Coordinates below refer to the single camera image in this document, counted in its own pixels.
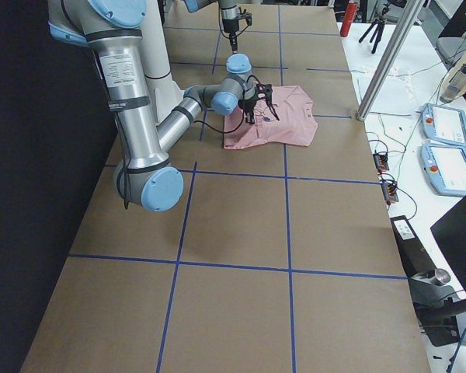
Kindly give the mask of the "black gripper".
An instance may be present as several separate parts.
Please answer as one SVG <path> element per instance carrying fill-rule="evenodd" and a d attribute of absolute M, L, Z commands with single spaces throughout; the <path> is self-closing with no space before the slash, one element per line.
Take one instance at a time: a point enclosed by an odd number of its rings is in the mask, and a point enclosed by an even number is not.
<path fill-rule="evenodd" d="M 246 26 L 240 30 L 239 23 L 245 20 Z M 221 11 L 221 22 L 224 37 L 232 47 L 232 53 L 238 53 L 238 36 L 252 25 L 252 14 L 247 11 Z"/>
<path fill-rule="evenodd" d="M 249 98 L 242 96 L 238 101 L 238 106 L 243 112 L 244 121 L 247 124 L 254 124 L 254 109 L 259 101 L 263 100 L 271 114 L 274 114 L 273 86 L 271 84 L 255 83 L 250 91 L 252 95 Z"/>

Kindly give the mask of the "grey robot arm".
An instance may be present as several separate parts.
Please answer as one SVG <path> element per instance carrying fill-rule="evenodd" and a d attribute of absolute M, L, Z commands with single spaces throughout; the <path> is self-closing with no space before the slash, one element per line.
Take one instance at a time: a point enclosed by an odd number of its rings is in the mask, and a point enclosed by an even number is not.
<path fill-rule="evenodd" d="M 235 0 L 185 0 L 184 3 L 189 13 L 217 3 L 221 35 L 228 40 L 231 52 L 238 53 L 238 38 L 252 25 L 252 13 L 242 9 Z"/>
<path fill-rule="evenodd" d="M 120 136 L 123 155 L 113 178 L 126 204 L 157 212 L 177 204 L 184 181 L 170 165 L 169 149 L 202 112 L 226 117 L 240 109 L 242 123 L 252 123 L 255 105 L 272 101 L 272 86 L 238 52 L 227 59 L 219 84 L 181 89 L 169 65 L 163 2 L 51 1 L 48 11 L 55 40 L 94 54 Z"/>

